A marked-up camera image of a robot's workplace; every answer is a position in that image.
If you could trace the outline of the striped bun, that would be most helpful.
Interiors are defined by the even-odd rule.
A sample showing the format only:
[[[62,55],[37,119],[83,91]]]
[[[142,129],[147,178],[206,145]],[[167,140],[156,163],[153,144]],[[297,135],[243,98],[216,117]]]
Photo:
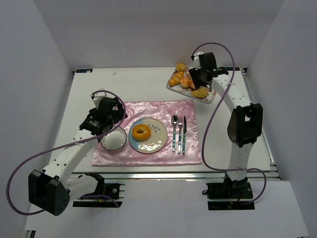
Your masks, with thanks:
[[[196,89],[194,82],[191,78],[191,76],[189,74],[186,75],[187,81],[188,81],[188,85],[192,88],[192,89]]]

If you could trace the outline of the golden bagel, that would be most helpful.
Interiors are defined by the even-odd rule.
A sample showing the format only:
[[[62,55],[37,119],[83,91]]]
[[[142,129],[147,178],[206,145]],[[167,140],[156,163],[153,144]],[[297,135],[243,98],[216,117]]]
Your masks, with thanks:
[[[145,124],[138,124],[132,128],[132,137],[136,141],[146,141],[151,136],[151,129]]]

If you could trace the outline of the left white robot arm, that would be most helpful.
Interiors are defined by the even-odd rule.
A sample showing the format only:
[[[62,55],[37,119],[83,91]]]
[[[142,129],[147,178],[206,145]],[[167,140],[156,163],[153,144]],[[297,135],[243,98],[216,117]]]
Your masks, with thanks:
[[[73,144],[66,146],[41,171],[33,170],[29,174],[29,201],[55,216],[60,215],[70,201],[105,193],[105,180],[99,174],[87,172],[70,179],[74,169],[100,143],[105,133],[126,118],[123,103],[117,97],[99,98],[95,105],[79,126]]]

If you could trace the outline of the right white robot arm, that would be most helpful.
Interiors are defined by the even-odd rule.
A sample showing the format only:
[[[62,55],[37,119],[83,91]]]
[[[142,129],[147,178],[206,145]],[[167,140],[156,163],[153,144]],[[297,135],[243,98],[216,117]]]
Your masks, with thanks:
[[[191,59],[195,67],[190,69],[189,73],[195,87],[210,86],[231,113],[227,134],[232,147],[225,179],[245,183],[251,149],[262,133],[263,108],[242,95],[225,68],[216,67],[213,53],[197,52]]]

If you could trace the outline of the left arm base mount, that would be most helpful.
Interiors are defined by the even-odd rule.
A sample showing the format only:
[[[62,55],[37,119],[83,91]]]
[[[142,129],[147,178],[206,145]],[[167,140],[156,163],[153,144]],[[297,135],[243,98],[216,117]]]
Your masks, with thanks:
[[[120,208],[124,198],[125,187],[120,183],[105,183],[105,178],[99,174],[85,173],[96,182],[93,192],[84,194],[73,201],[73,207],[81,208]]]

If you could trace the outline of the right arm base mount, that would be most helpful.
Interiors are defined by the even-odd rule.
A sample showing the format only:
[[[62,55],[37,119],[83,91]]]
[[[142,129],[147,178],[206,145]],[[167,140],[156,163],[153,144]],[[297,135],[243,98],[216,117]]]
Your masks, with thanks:
[[[206,186],[202,195],[207,196],[210,211],[255,210],[248,178],[231,181],[227,177],[223,182],[207,183]]]

